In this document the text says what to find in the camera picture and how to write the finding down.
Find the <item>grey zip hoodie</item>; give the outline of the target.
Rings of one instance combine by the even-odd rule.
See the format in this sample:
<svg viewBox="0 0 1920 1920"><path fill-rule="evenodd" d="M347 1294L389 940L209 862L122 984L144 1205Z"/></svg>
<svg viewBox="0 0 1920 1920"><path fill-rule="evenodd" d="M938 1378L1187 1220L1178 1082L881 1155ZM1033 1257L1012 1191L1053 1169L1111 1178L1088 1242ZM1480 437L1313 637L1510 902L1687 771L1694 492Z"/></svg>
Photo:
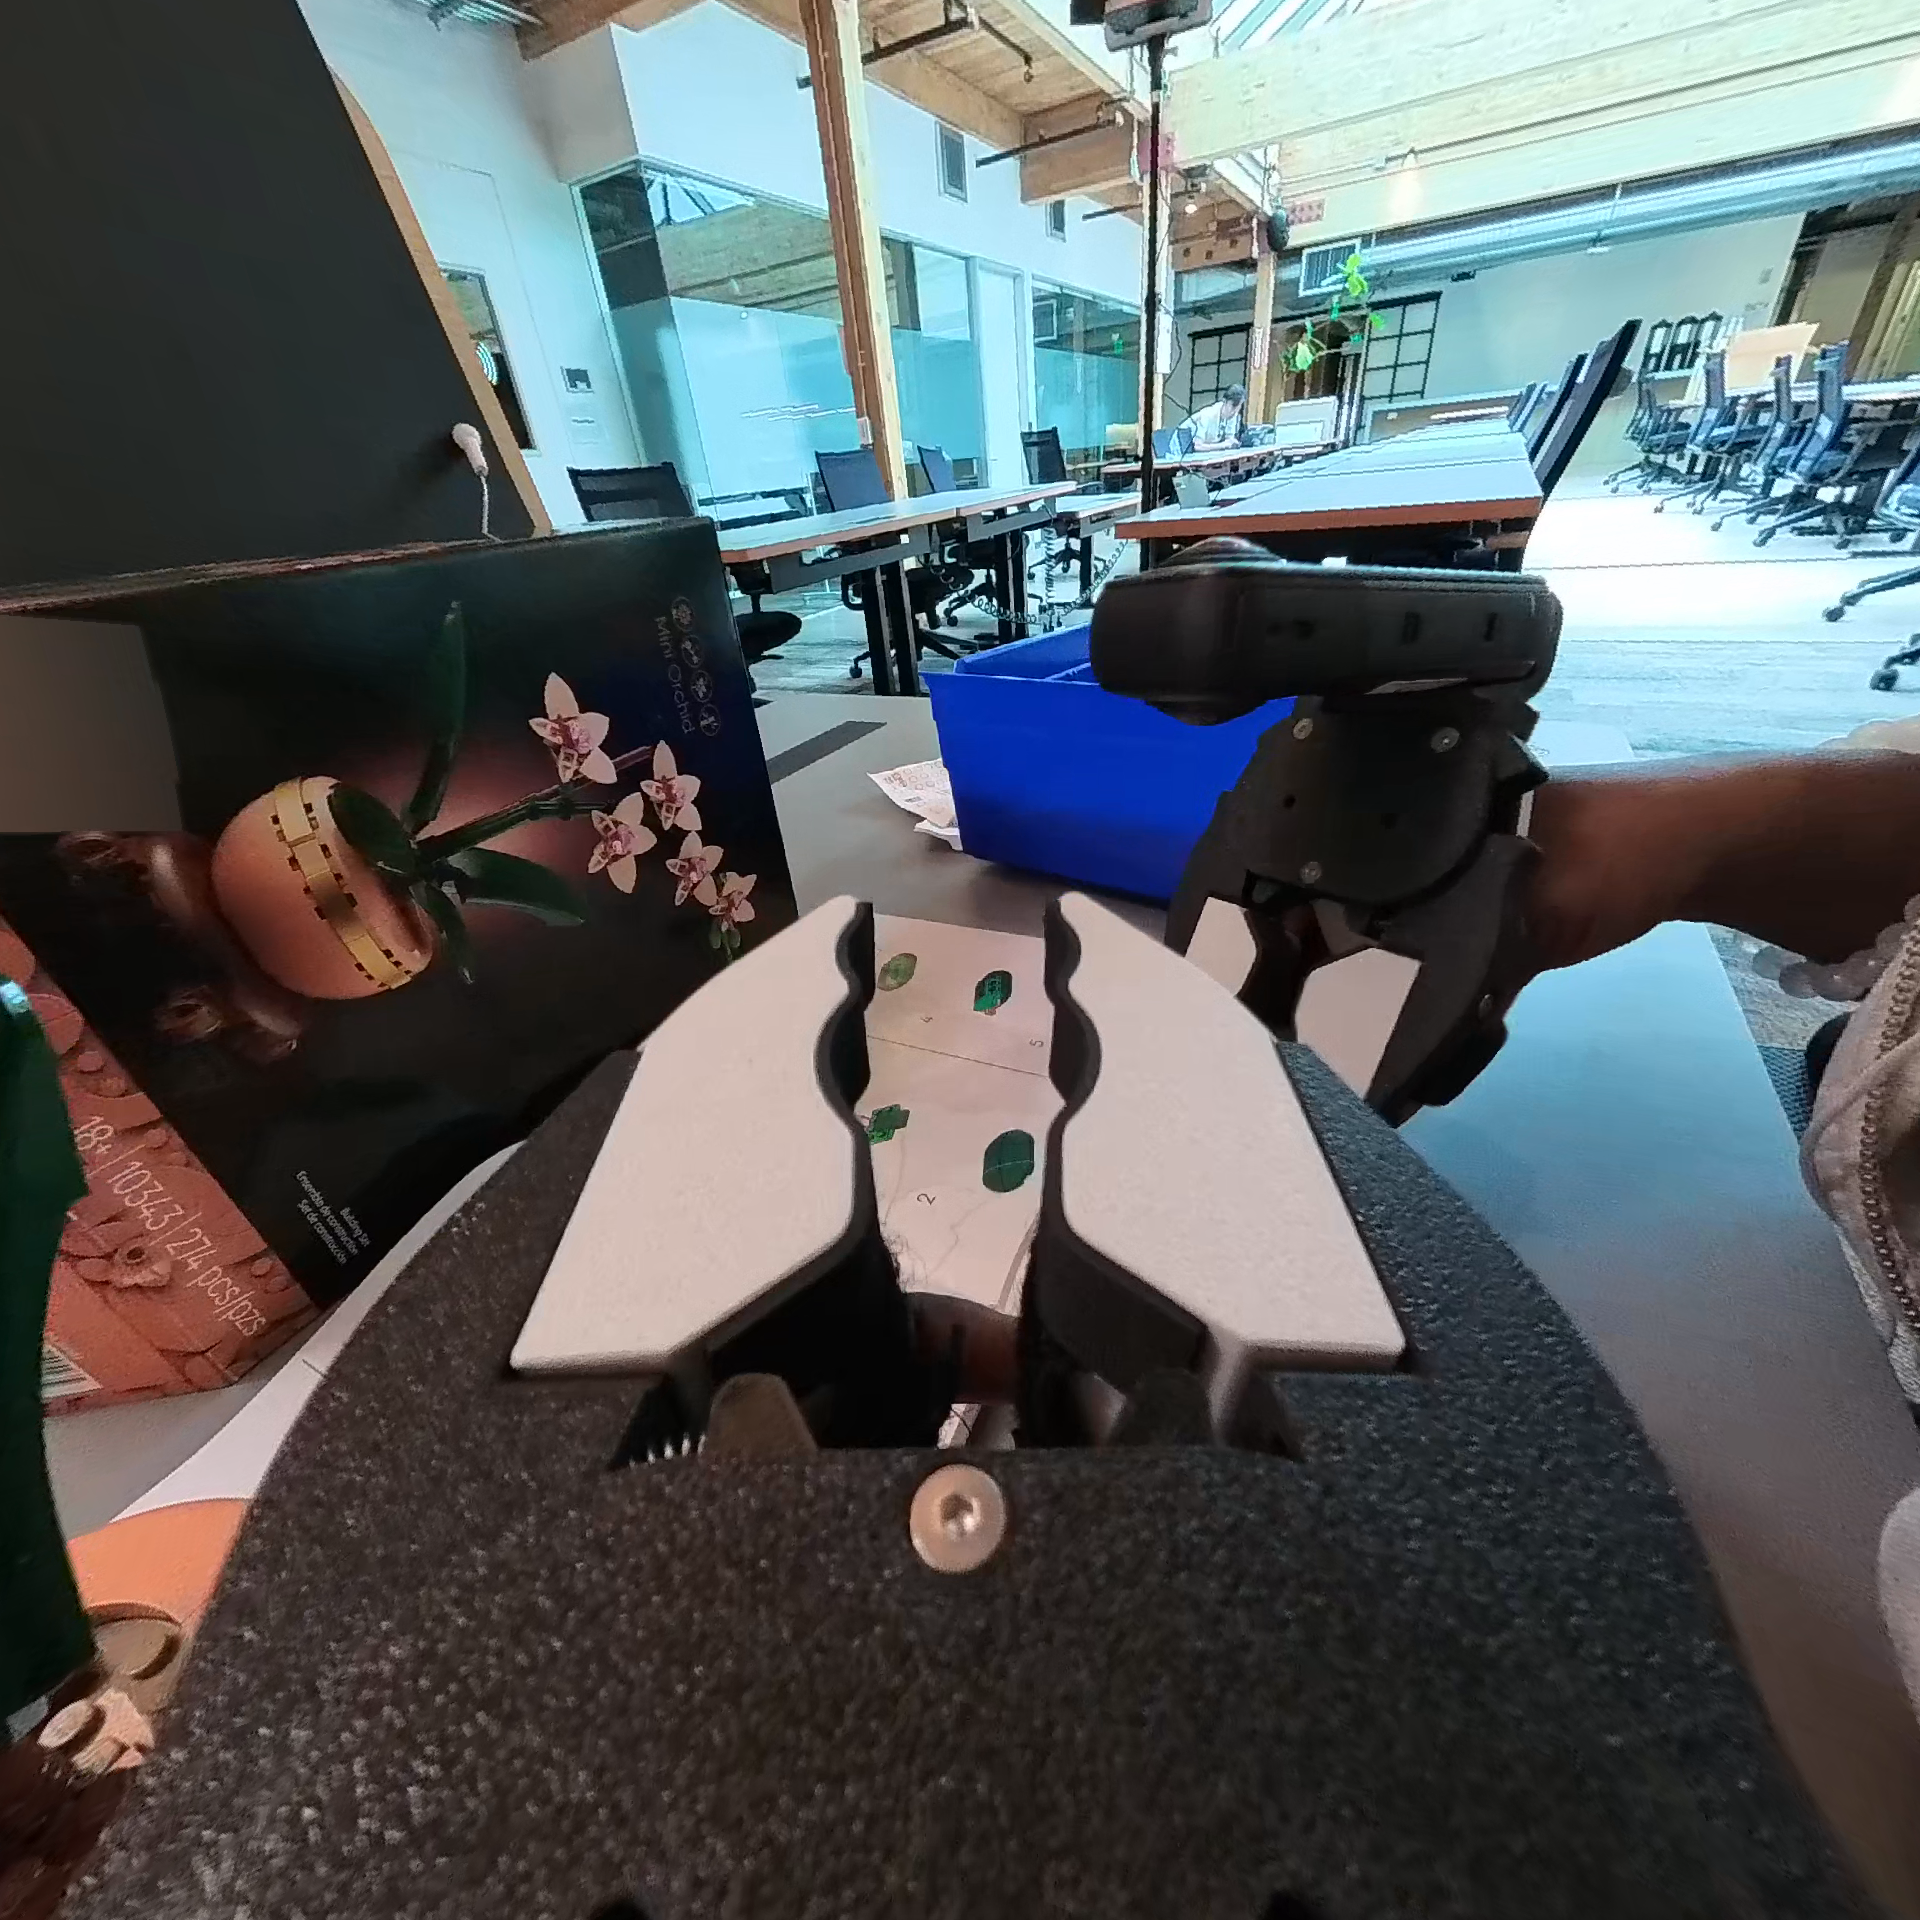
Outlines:
<svg viewBox="0 0 1920 1920"><path fill-rule="evenodd" d="M1908 903L1884 966L1836 1033L1800 1140L1895 1381L1918 1407L1918 921Z"/></svg>

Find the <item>white instruction booklet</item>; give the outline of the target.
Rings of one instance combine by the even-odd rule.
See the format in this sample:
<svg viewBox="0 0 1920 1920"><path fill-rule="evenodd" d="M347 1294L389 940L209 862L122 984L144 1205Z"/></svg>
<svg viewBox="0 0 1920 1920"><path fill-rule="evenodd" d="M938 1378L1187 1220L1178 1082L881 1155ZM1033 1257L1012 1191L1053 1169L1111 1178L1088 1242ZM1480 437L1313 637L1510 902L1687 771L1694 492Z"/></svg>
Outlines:
<svg viewBox="0 0 1920 1920"><path fill-rule="evenodd" d="M1018 1312L1059 1107L1049 1080L1043 943L1018 931L876 918L869 1129L900 1283L1000 1317ZM110 1683L153 1714L219 1583L247 1504L339 1351L431 1238L513 1157L464 1174L292 1354L241 1386L60 1419L60 1512L100 1467L102 1523L68 1540Z"/></svg>

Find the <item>wooden pillar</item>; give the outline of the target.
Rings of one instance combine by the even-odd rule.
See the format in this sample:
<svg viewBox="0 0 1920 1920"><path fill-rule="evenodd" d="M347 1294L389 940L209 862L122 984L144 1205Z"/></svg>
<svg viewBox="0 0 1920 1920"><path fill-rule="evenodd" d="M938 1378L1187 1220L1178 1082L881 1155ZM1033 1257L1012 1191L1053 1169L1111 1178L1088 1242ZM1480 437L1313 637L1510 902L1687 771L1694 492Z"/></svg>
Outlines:
<svg viewBox="0 0 1920 1920"><path fill-rule="evenodd" d="M876 455L886 494L907 500L900 387L886 292L879 185L871 152L859 8L799 1L827 183L828 230L841 302L843 358L856 428Z"/></svg>

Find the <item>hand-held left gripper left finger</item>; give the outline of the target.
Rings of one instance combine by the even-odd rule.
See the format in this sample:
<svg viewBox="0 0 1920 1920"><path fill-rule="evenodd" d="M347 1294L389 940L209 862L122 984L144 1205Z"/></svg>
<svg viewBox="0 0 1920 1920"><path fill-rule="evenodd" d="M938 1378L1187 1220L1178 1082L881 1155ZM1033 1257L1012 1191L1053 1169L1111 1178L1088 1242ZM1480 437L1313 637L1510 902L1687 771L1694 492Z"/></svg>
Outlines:
<svg viewBox="0 0 1920 1920"><path fill-rule="evenodd" d="M874 911L836 896L649 1035L510 1347L524 1378L704 1362L876 1245L854 1104Z"/></svg>

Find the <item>dark green flat object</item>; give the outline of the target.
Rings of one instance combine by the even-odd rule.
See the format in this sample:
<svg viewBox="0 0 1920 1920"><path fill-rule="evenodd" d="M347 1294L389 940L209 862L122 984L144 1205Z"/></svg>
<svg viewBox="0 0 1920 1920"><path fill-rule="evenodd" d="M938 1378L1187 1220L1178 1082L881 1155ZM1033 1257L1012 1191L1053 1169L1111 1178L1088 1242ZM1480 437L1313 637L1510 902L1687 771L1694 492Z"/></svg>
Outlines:
<svg viewBox="0 0 1920 1920"><path fill-rule="evenodd" d="M3 981L3 1737L12 1745L92 1662L45 1447L41 1379L54 1264L84 1197L54 1049Z"/></svg>

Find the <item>person's right forearm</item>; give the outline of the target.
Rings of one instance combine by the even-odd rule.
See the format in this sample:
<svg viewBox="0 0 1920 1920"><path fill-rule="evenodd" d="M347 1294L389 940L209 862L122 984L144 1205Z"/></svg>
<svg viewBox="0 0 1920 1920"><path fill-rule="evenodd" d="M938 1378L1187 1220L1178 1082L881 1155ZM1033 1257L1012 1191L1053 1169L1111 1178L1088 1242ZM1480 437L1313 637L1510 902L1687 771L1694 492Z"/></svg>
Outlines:
<svg viewBox="0 0 1920 1920"><path fill-rule="evenodd" d="M1806 761L1804 951L1838 960L1908 918L1918 893L1918 753L1826 748Z"/></svg>

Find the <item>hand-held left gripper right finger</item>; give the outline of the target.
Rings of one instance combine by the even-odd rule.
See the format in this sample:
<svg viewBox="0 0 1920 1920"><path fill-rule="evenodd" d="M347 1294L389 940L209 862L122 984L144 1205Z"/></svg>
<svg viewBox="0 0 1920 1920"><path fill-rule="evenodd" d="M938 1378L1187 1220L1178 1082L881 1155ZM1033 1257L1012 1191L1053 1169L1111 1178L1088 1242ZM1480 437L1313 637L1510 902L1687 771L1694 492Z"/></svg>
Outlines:
<svg viewBox="0 0 1920 1920"><path fill-rule="evenodd" d="M1265 1023L1083 892L1050 905L1046 961L1045 1329L1092 1373L1397 1370L1407 1334Z"/></svg>

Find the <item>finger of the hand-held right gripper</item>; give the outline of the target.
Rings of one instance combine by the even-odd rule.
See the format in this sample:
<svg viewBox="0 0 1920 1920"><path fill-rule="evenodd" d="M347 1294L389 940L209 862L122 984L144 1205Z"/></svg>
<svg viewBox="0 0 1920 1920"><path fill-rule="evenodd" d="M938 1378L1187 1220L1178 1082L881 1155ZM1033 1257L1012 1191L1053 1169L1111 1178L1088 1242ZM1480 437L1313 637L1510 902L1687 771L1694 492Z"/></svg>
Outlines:
<svg viewBox="0 0 1920 1920"><path fill-rule="evenodd" d="M1378 1107L1377 1077L1425 961L1374 940L1343 937L1302 981L1292 1039Z"/></svg>
<svg viewBox="0 0 1920 1920"><path fill-rule="evenodd" d="M1279 977L1271 949L1279 933L1272 914L1208 896L1193 927L1193 964L1237 998L1271 998Z"/></svg>

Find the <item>black partition panel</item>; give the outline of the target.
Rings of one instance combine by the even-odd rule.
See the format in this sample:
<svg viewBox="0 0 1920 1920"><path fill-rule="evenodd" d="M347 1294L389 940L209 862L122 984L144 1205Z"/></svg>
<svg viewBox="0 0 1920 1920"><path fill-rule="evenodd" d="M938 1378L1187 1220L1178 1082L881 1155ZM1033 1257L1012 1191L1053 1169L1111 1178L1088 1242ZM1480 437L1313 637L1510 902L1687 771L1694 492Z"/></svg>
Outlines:
<svg viewBox="0 0 1920 1920"><path fill-rule="evenodd" d="M5 3L5 597L555 527L298 3Z"/></svg>

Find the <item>crumpled white paper slip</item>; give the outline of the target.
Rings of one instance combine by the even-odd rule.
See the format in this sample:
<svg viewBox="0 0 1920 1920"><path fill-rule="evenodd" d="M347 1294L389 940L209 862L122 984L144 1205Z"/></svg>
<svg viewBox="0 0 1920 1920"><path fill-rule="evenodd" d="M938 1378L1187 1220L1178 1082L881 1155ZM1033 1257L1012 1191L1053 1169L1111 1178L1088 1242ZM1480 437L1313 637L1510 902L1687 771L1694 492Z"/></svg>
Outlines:
<svg viewBox="0 0 1920 1920"><path fill-rule="evenodd" d="M943 758L873 771L869 775L881 793L915 820L915 831L933 837L952 852L964 852L956 800L949 766Z"/></svg>

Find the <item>row of black office chairs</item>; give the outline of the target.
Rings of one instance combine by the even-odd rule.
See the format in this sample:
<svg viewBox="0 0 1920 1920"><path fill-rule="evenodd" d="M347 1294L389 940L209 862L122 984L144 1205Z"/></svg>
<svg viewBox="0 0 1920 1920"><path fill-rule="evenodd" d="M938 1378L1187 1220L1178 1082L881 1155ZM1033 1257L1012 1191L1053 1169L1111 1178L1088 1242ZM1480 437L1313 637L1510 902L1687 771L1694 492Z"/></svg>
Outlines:
<svg viewBox="0 0 1920 1920"><path fill-rule="evenodd" d="M1624 439L1632 460L1610 494L1650 494L1662 512L1714 510L1768 547L1786 534L1838 552L1897 559L1822 612L1838 621L1868 600L1916 586L1918 375L1856 377L1853 343L1820 343L1791 322L1711 332L1702 316L1661 322L1635 375Z"/></svg>

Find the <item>hanging green plant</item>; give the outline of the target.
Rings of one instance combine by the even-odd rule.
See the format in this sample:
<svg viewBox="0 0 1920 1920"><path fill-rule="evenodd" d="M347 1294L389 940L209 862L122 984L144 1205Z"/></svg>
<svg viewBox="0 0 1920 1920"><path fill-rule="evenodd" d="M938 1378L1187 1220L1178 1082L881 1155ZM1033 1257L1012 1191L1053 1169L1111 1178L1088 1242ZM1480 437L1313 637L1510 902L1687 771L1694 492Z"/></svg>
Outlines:
<svg viewBox="0 0 1920 1920"><path fill-rule="evenodd" d="M1378 330L1374 272L1360 240L1302 252L1299 298L1307 308L1281 325L1287 375L1304 377Z"/></svg>

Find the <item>black office chair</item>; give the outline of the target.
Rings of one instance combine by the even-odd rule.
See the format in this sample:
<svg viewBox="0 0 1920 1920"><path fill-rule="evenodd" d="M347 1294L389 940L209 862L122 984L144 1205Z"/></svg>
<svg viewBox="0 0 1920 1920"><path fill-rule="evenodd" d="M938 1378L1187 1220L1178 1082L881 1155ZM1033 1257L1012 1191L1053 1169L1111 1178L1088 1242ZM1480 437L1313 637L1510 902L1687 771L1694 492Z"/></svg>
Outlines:
<svg viewBox="0 0 1920 1920"><path fill-rule="evenodd" d="M856 512L891 504L883 468L873 447L824 449L817 454L820 492L834 513ZM974 568L964 559L959 543L943 541L943 530L928 534L928 553L903 566L900 579L907 603L917 619L915 659L934 651L944 659L966 659L985 641L949 632L949 615L956 613L979 583Z"/></svg>
<svg viewBox="0 0 1920 1920"><path fill-rule="evenodd" d="M589 523L699 518L686 486L673 462L569 468L583 515ZM737 615L735 630L749 664L776 653L804 632L804 618L762 605L766 587L742 587L749 612Z"/></svg>
<svg viewBox="0 0 1920 1920"><path fill-rule="evenodd" d="M1594 347L1574 356L1542 399L1539 416L1528 420L1523 437L1542 500L1560 488L1602 409L1623 387L1642 325L1641 318L1628 318Z"/></svg>

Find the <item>blue plastic bin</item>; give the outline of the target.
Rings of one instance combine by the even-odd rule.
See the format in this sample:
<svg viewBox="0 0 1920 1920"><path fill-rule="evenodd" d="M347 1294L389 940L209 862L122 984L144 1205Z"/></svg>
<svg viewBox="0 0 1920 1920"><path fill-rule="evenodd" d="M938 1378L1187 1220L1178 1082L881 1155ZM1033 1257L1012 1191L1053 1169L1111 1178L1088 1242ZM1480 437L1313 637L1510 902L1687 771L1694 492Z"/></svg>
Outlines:
<svg viewBox="0 0 1920 1920"><path fill-rule="evenodd" d="M1295 701L1189 726L1096 684L1091 632L1083 618L999 644L924 684L962 850L1166 903L1221 795Z"/></svg>

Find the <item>black orchid print box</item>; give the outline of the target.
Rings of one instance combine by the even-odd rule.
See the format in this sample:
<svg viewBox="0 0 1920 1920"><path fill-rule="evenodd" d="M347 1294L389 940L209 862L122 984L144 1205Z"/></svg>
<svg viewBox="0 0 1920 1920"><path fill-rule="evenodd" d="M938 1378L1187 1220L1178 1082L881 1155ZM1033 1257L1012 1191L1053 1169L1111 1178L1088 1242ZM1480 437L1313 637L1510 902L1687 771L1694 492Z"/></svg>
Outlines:
<svg viewBox="0 0 1920 1920"><path fill-rule="evenodd" d="M5 597L49 1414L224 1387L799 915L709 518Z"/></svg>

